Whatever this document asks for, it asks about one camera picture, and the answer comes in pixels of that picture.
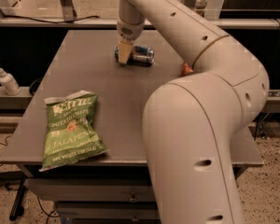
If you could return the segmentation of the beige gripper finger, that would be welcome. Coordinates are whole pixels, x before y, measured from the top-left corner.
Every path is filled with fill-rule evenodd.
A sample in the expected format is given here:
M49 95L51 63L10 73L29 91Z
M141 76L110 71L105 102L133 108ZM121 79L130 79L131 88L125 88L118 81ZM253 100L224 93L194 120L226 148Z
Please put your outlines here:
M121 40L118 43L119 63L126 65L133 50L133 43L127 40Z

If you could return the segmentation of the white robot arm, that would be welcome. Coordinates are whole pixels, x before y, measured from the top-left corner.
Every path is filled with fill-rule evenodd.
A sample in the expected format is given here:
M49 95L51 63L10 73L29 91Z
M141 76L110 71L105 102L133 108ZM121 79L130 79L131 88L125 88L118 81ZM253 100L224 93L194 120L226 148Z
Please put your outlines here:
M177 0L119 0L119 34L149 21L192 75L161 85L142 121L161 224L245 224L231 140L265 106L268 74L235 38Z

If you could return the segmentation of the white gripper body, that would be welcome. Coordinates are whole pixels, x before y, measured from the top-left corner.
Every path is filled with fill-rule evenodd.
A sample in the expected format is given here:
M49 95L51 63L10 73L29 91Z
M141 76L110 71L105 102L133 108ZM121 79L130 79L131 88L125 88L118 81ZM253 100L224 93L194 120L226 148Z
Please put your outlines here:
M142 34L145 23L129 24L122 19L117 20L117 31L119 34L119 49L130 49L134 41Z

